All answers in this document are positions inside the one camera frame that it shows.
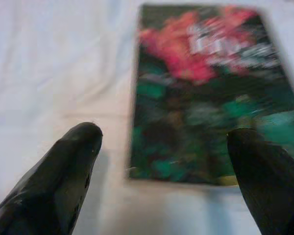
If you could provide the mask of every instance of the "book cover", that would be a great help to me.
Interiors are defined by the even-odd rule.
[[[276,52],[255,9],[144,5],[130,177],[235,185],[226,134],[243,127],[294,157],[294,93]]]

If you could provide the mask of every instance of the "white fabric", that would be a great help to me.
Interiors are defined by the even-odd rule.
[[[192,3],[203,2],[263,8],[294,78],[294,2]],[[141,3],[0,0],[0,202],[69,128],[93,121],[103,147],[75,235],[260,234],[238,189],[126,179]]]

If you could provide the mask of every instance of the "book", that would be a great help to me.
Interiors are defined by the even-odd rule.
[[[235,185],[226,135],[237,128],[294,157],[294,93],[256,9],[144,5],[140,16],[131,178]]]

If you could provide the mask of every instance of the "white sheet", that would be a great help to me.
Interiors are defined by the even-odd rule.
[[[201,2],[266,10],[294,78],[294,2],[192,3]],[[0,0],[0,202],[70,127],[94,121],[103,129],[103,147],[75,235],[260,234],[238,189],[124,179],[134,32],[141,3]]]

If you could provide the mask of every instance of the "white cloth surface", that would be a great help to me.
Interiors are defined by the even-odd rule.
[[[69,128],[104,133],[75,235],[260,234],[239,189],[126,179],[140,0],[0,0],[0,202]],[[294,2],[265,10],[294,86]]]

